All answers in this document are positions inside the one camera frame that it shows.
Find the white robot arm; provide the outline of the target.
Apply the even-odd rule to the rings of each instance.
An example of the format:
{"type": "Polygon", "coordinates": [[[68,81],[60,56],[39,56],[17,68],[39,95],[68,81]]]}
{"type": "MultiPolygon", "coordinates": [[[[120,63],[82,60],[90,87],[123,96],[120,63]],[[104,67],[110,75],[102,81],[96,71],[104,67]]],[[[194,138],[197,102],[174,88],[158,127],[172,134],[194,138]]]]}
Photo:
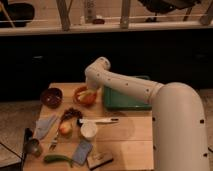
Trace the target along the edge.
{"type": "Polygon", "coordinates": [[[210,171],[202,100],[189,85],[159,82],[110,71],[97,58],[85,69],[87,87],[104,85],[152,106],[154,171],[210,171]]]}

